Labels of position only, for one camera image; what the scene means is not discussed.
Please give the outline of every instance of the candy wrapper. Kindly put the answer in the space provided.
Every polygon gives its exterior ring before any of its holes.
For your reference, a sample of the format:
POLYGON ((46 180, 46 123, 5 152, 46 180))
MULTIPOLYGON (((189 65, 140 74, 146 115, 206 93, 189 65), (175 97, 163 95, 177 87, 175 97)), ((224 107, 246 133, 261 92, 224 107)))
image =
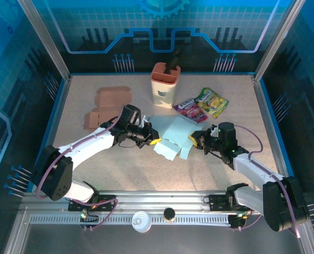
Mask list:
POLYGON ((203 88, 200 95, 195 98, 195 102, 199 107, 209 112, 214 118, 226 108, 228 100, 220 97, 212 89, 203 88))
POLYGON ((190 99, 186 102, 183 102, 182 104, 174 106, 173 108, 177 110, 177 112, 181 113, 191 120, 194 120, 197 123, 208 119, 203 110, 199 106, 197 106, 194 99, 190 99))

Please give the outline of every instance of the flat cardboard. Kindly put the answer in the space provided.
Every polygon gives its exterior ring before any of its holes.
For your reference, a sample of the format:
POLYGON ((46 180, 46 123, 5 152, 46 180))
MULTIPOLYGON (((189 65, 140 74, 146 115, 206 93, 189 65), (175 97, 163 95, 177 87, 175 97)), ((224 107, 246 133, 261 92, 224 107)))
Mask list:
POLYGON ((102 123, 118 116, 123 105, 132 101, 131 88, 128 86, 102 87, 95 97, 96 108, 84 117, 84 129, 95 131, 102 123))

